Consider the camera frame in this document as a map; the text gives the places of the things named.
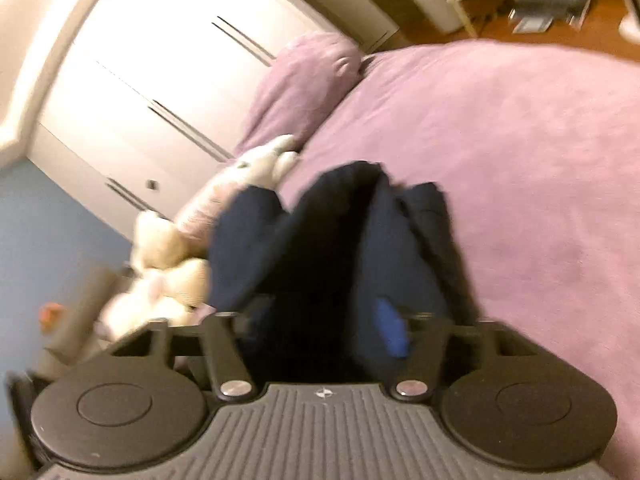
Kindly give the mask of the dark navy zip jacket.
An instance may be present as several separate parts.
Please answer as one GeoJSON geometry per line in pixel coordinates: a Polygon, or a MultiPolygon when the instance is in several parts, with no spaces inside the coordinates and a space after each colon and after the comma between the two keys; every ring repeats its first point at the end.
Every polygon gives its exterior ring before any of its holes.
{"type": "Polygon", "coordinates": [[[409,320],[478,315],[444,192],[400,188],[370,162],[335,168],[285,209],[249,186],[213,228],[209,300],[241,317],[239,352],[258,384],[389,382],[409,320]]]}

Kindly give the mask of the cream flower plush cushion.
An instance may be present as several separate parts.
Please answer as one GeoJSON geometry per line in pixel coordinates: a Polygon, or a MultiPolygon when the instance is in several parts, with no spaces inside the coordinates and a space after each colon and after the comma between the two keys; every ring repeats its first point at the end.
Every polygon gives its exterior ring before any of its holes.
{"type": "Polygon", "coordinates": [[[171,326],[195,323],[210,289],[207,260],[192,254],[189,240],[152,210],[138,214],[129,261],[132,282],[96,320],[99,337],[114,342],[151,321],[171,326]]]}

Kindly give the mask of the orange plush toy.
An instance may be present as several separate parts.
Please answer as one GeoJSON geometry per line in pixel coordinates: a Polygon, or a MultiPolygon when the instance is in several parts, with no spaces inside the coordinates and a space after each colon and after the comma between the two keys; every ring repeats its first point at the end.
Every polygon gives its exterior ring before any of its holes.
{"type": "Polygon", "coordinates": [[[55,302],[44,304],[38,313],[40,332],[50,334],[58,325],[58,322],[61,321],[65,311],[66,307],[62,306],[62,304],[56,304],[55,302]]]}

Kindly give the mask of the long pink rabbit plush pillow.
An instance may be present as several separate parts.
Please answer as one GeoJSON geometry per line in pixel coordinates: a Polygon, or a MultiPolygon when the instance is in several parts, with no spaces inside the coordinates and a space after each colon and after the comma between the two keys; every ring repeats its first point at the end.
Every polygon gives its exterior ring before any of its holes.
{"type": "Polygon", "coordinates": [[[217,172],[179,211],[178,231],[196,252],[208,247],[214,226],[235,195],[248,186],[275,191],[298,159],[292,134],[251,148],[217,172]]]}

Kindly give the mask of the purple bed sheet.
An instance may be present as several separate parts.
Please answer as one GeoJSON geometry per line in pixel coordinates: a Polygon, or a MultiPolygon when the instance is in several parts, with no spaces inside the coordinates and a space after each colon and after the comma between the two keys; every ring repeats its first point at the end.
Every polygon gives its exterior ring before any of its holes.
{"type": "Polygon", "coordinates": [[[639,67],[458,41],[358,58],[282,188],[370,160],[447,196],[475,298],[612,394],[614,476],[639,474],[639,67]]]}

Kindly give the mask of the purple pillow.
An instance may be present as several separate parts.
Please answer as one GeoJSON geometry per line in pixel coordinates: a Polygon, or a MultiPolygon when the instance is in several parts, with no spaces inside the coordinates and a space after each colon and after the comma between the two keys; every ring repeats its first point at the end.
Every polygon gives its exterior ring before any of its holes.
{"type": "Polygon", "coordinates": [[[297,38],[280,51],[258,84],[235,154],[285,134],[299,152],[358,84],[363,58],[360,47],[338,32],[297,38]]]}

